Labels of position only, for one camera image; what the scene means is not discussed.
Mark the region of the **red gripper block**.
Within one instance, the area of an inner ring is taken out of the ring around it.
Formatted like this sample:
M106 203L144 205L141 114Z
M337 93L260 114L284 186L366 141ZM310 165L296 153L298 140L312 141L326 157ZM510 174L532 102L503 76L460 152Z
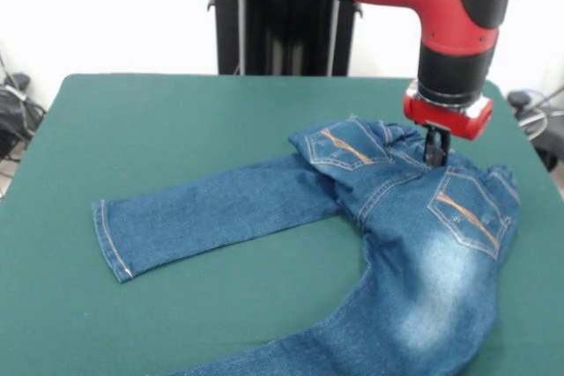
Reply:
M468 107L435 105L419 93L416 79L411 81L404 95L404 115L419 125L430 125L427 126L424 160L436 161L438 165L448 162L451 135L475 140L484 133L493 108L494 102L483 94Z

